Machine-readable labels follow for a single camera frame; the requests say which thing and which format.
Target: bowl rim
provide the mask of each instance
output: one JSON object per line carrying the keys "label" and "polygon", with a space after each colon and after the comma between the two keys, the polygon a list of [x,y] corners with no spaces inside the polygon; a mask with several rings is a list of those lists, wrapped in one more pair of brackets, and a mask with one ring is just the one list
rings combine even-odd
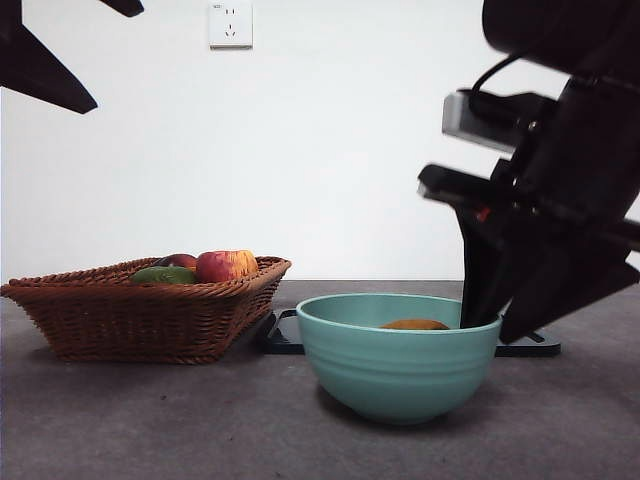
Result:
{"label": "bowl rim", "polygon": [[496,320],[494,320],[491,323],[488,323],[486,325],[480,325],[478,327],[469,327],[469,328],[453,328],[450,330],[406,330],[406,329],[398,329],[398,328],[380,328],[380,327],[362,327],[360,325],[349,325],[348,323],[339,323],[339,322],[333,322],[331,320],[325,320],[323,318],[320,317],[316,317],[314,315],[311,315],[307,312],[304,312],[302,309],[309,303],[315,302],[315,301],[319,301],[319,300],[326,300],[326,299],[330,299],[330,298],[339,298],[339,297],[371,297],[371,296],[380,296],[380,297],[412,297],[412,298],[428,298],[428,299],[433,299],[433,300],[442,300],[445,302],[450,302],[450,303],[457,303],[457,304],[462,304],[462,302],[460,300],[455,300],[453,298],[446,298],[446,297],[438,297],[438,296],[434,296],[434,295],[417,295],[417,294],[411,294],[411,293],[384,293],[384,292],[376,292],[376,293],[368,293],[368,292],[356,292],[356,293],[337,293],[337,294],[331,294],[331,295],[321,295],[319,297],[312,297],[312,298],[307,298],[306,300],[303,300],[301,302],[299,302],[296,305],[296,314],[299,317],[302,318],[308,318],[310,320],[319,322],[319,323],[324,323],[327,325],[335,325],[335,326],[339,326],[339,327],[343,327],[343,328],[348,328],[348,329],[352,329],[352,330],[363,330],[363,331],[367,331],[367,332],[379,332],[382,334],[404,334],[404,335],[456,335],[456,334],[461,334],[464,335],[466,333],[473,333],[473,332],[482,332],[482,331],[487,331],[487,330],[493,330],[495,328],[500,327],[501,323],[502,323],[502,316],[498,316],[498,318]]}

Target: green mango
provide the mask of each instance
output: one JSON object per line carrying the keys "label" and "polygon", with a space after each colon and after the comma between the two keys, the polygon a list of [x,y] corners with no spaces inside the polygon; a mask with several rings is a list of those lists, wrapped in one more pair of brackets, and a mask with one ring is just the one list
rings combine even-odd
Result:
{"label": "green mango", "polygon": [[196,283],[196,274],[185,267],[147,267],[131,275],[135,283]]}

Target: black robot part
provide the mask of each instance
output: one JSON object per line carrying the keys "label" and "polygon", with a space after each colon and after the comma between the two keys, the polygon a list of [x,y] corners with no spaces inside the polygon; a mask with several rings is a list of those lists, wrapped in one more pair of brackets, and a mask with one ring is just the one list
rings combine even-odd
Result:
{"label": "black robot part", "polygon": [[486,0],[483,26],[508,58],[572,75],[555,102],[460,90],[477,96],[457,102],[458,136],[493,128],[493,141],[519,143],[490,179],[435,165],[419,176],[425,197],[456,210],[462,326],[503,312],[510,343],[640,280],[625,261],[640,228],[624,218],[640,190],[640,2]]}
{"label": "black robot part", "polygon": [[[127,16],[138,0],[102,0]],[[98,105],[87,89],[22,24],[21,0],[0,2],[0,85],[63,108],[86,113]]]}

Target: woven basket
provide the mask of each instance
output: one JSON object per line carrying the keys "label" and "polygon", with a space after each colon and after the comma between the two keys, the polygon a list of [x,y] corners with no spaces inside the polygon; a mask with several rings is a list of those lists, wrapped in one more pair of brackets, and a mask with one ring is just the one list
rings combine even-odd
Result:
{"label": "woven basket", "polygon": [[27,312],[61,360],[210,363],[269,313],[291,266],[282,258],[257,257],[257,273],[228,282],[129,281],[155,260],[14,279],[0,294]]}

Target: wall socket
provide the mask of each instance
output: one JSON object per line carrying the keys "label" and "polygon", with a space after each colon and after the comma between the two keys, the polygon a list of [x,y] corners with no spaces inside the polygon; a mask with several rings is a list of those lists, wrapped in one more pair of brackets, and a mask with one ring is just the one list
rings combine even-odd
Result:
{"label": "wall socket", "polygon": [[253,6],[232,0],[209,8],[209,48],[253,47]]}

